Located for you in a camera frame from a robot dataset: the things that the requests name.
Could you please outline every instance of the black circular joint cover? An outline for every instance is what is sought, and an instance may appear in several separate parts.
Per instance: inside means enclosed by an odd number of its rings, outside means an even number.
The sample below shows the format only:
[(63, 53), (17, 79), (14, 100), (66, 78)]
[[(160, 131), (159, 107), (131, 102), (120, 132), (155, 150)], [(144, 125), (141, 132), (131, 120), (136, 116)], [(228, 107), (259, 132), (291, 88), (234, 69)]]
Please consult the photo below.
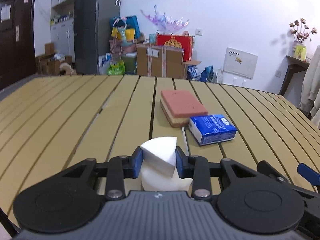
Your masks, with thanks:
[(22, 228), (39, 233), (68, 232), (91, 221), (100, 210), (100, 197), (86, 184), (63, 178), (40, 182), (21, 192), (13, 213)]
[(255, 234), (294, 229), (305, 209), (297, 192), (261, 176), (241, 178), (232, 183), (219, 195), (217, 207), (233, 226)]

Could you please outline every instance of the pink sponge block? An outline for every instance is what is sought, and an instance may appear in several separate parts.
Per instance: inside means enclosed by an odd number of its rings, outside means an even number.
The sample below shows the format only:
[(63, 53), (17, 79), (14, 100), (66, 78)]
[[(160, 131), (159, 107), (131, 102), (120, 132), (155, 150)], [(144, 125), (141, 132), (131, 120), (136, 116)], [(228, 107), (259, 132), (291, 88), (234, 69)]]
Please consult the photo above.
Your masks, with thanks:
[(190, 117), (208, 114), (204, 106), (185, 90), (162, 90), (160, 104), (172, 127), (188, 125)]

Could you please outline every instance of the packing tape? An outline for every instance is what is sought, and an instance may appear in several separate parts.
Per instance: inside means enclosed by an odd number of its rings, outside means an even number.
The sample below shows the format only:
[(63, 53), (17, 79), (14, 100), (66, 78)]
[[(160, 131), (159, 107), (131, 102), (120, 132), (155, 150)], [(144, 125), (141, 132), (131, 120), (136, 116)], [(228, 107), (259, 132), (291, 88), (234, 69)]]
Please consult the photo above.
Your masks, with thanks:
[(167, 49), (162, 47), (162, 77), (167, 77)]
[(148, 77), (151, 76), (151, 56), (148, 56)]

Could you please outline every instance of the dark brown door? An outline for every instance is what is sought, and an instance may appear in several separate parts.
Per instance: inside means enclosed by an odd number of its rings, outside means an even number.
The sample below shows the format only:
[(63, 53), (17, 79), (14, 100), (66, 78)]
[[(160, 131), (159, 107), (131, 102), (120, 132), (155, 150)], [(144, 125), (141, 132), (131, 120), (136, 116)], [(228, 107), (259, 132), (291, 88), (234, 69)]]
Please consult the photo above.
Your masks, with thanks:
[(0, 0), (0, 90), (36, 73), (34, 0)]

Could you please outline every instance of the red gift box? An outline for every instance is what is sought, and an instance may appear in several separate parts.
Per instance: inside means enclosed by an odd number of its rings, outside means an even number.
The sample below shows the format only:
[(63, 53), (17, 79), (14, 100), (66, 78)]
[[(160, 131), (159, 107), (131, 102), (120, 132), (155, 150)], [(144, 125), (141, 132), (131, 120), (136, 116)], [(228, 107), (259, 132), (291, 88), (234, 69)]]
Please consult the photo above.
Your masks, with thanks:
[(190, 61), (192, 56), (192, 36), (157, 35), (158, 46), (170, 46), (184, 49), (183, 61)]

